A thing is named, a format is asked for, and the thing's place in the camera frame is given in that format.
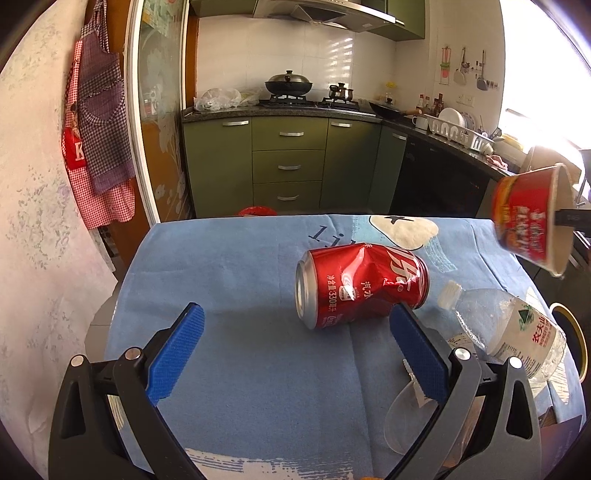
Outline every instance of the dish rack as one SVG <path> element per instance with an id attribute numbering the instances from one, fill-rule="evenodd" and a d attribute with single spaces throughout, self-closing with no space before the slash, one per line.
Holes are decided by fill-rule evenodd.
<path id="1" fill-rule="evenodd" d="M 429 124 L 429 130 L 436 135 L 457 142 L 470 150 L 475 150 L 478 153 L 483 153 L 485 145 L 492 146 L 492 140 L 484 135 L 481 135 L 474 130 L 470 130 L 466 127 L 441 120 L 431 115 L 420 115 L 427 119 Z"/>

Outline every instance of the hanging utensil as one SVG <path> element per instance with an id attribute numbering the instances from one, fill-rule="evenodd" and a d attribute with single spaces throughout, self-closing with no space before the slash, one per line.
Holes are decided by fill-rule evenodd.
<path id="1" fill-rule="evenodd" d="M 441 49 L 441 73 L 439 76 L 439 83 L 441 85 L 449 85 L 449 58 L 452 55 L 452 50 L 449 46 Z"/>
<path id="2" fill-rule="evenodd" d="M 462 59 L 460 61 L 460 67 L 458 69 L 456 69 L 456 71 L 453 73 L 453 81 L 456 82 L 458 85 L 465 85 L 466 84 L 466 77 L 462 73 L 462 67 L 466 63 L 465 60 L 466 60 L 466 47 L 462 48 Z"/>
<path id="3" fill-rule="evenodd" d="M 485 51 L 482 50 L 482 63 L 480 64 L 480 76 L 476 80 L 476 88 L 479 90 L 488 90 L 488 85 L 484 79 L 484 63 L 485 63 Z"/>

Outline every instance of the white mug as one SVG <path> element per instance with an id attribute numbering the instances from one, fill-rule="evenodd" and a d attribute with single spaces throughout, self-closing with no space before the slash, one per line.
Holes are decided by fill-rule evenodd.
<path id="1" fill-rule="evenodd" d="M 421 130 L 426 130 L 429 128 L 429 120 L 423 116 L 415 116 L 413 117 L 413 125 Z"/>

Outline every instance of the plastic bag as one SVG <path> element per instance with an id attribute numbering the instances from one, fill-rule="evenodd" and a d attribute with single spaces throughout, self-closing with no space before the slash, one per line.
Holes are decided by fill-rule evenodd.
<path id="1" fill-rule="evenodd" d="M 238 106 L 254 106 L 258 105 L 259 97 L 261 96 L 261 89 L 255 88 L 251 90 L 244 90 L 241 92 L 242 100 Z"/>
<path id="2" fill-rule="evenodd" d="M 216 111 L 238 106 L 241 101 L 242 95 L 235 88 L 211 88 L 195 102 L 194 108 L 200 112 Z"/>

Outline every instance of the crushed soda can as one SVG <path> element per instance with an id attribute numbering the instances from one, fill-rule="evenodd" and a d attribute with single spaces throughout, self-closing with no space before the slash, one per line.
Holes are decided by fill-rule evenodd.
<path id="1" fill-rule="evenodd" d="M 310 329 L 419 308 L 429 292 L 423 260 L 399 247 L 353 244 L 308 250 L 295 271 L 295 307 Z"/>

